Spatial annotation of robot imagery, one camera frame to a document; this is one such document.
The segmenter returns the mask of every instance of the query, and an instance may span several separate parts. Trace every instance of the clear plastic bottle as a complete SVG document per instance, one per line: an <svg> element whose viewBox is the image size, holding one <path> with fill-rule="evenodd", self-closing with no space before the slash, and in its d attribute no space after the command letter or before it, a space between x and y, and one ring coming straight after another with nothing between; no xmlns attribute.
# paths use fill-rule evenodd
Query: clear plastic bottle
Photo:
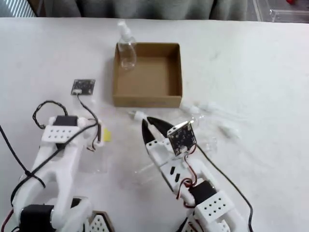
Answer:
<svg viewBox="0 0 309 232"><path fill-rule="evenodd" d="M132 36L131 30L128 28L124 20L118 22L118 27L121 35L118 42L121 66L124 69L132 69L136 65L136 40Z"/></svg>

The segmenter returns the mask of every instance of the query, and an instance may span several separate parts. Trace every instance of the clear plastic piece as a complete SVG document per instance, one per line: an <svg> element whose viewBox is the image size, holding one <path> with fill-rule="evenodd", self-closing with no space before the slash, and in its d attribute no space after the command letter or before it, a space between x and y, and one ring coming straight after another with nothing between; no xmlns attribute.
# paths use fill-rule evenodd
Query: clear plastic piece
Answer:
<svg viewBox="0 0 309 232"><path fill-rule="evenodd" d="M254 0L257 18L266 22L309 22L308 0Z"/></svg>

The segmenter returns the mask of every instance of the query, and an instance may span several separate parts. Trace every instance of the perforated white panel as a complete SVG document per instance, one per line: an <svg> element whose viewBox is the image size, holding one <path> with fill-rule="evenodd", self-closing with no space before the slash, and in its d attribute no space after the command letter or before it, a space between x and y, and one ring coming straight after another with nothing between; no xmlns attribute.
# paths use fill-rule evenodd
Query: perforated white panel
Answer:
<svg viewBox="0 0 309 232"><path fill-rule="evenodd" d="M215 221L223 214L234 208L233 202L223 192L219 191L196 207L196 213L205 225Z"/></svg>
<svg viewBox="0 0 309 232"><path fill-rule="evenodd" d="M101 215L96 215L89 226L89 232L110 232L106 222Z"/></svg>
<svg viewBox="0 0 309 232"><path fill-rule="evenodd" d="M78 232L110 232L106 226L104 217L101 215L96 215L92 223L89 225L88 221L84 223Z"/></svg>
<svg viewBox="0 0 309 232"><path fill-rule="evenodd" d="M42 141L63 144L79 130L79 127L46 126Z"/></svg>

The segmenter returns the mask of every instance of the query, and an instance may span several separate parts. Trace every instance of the open cardboard box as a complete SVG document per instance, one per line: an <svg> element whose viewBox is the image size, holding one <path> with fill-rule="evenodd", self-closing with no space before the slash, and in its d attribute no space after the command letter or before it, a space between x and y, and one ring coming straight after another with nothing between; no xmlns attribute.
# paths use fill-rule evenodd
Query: open cardboard box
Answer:
<svg viewBox="0 0 309 232"><path fill-rule="evenodd" d="M137 63L131 70L121 67L116 46L113 101L124 107L179 107L182 70L178 43L137 43Z"/></svg>

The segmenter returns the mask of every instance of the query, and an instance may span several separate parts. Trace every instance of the clear plastic container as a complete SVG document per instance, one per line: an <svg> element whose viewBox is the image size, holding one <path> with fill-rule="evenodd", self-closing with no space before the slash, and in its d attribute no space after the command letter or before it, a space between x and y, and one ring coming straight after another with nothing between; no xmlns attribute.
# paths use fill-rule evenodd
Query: clear plastic container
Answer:
<svg viewBox="0 0 309 232"><path fill-rule="evenodd" d="M121 67L129 70L136 65L136 40L132 36L131 30L127 27L124 20L118 22L118 27L121 35L118 42Z"/></svg>
<svg viewBox="0 0 309 232"><path fill-rule="evenodd" d="M259 21L309 23L309 1L252 0Z"/></svg>

